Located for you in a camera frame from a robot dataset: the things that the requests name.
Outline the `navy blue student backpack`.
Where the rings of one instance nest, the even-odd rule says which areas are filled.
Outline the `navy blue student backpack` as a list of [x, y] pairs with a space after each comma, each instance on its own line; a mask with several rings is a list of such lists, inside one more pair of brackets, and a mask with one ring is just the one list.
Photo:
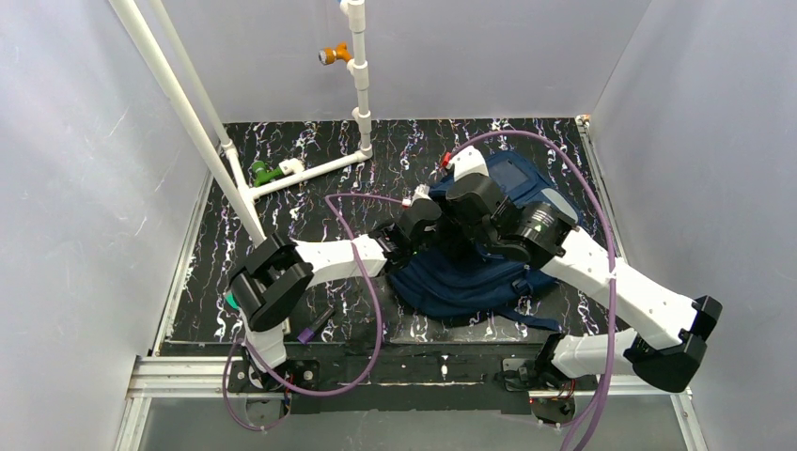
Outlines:
[[[582, 213], [529, 159], [514, 151], [500, 151], [485, 161], [491, 177], [516, 205], [543, 201], [582, 222]], [[459, 320], [491, 311], [529, 328], [561, 331], [555, 319], [516, 311], [522, 297], [549, 290], [555, 284], [552, 276], [522, 262], [490, 255], [467, 241], [418, 253], [387, 279], [403, 302], [433, 319]]]

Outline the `purple black marker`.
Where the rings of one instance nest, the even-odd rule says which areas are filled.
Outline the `purple black marker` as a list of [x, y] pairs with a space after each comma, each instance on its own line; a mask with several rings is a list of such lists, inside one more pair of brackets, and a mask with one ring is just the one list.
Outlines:
[[335, 314], [336, 309], [333, 306], [327, 307], [297, 335], [297, 341], [303, 345], [310, 343], [326, 327], [326, 324]]

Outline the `teal green eraser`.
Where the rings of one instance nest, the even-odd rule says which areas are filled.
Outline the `teal green eraser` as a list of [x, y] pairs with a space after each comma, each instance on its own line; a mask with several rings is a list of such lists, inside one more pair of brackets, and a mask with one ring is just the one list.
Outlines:
[[233, 309], [235, 309], [235, 310], [238, 310], [238, 309], [240, 308], [240, 307], [239, 307], [239, 305], [238, 305], [238, 303], [237, 303], [237, 301], [235, 300], [235, 297], [234, 297], [234, 295], [233, 295], [233, 293], [232, 293], [232, 292], [227, 292], [227, 293], [225, 294], [225, 300], [226, 300], [227, 304], [228, 304], [228, 305], [229, 305], [231, 308], [233, 308]]

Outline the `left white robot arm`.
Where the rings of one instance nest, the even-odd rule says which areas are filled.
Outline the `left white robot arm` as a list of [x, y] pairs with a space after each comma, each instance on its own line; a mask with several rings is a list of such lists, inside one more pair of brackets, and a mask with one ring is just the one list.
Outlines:
[[370, 280], [406, 267], [431, 245], [442, 217], [434, 201], [421, 198], [353, 239], [292, 241], [273, 233], [227, 277], [253, 364], [264, 371], [287, 361], [283, 323], [308, 288], [357, 276]]

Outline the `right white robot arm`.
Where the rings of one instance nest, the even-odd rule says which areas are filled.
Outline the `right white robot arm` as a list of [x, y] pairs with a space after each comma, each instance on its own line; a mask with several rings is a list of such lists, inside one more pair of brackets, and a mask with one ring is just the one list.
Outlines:
[[669, 393], [687, 388], [721, 316], [719, 301], [691, 299], [659, 285], [609, 253], [558, 207], [546, 201], [519, 206], [485, 175], [456, 180], [444, 204], [472, 242], [577, 288], [628, 324], [620, 333], [552, 335], [536, 358], [536, 376], [553, 383], [635, 375]]

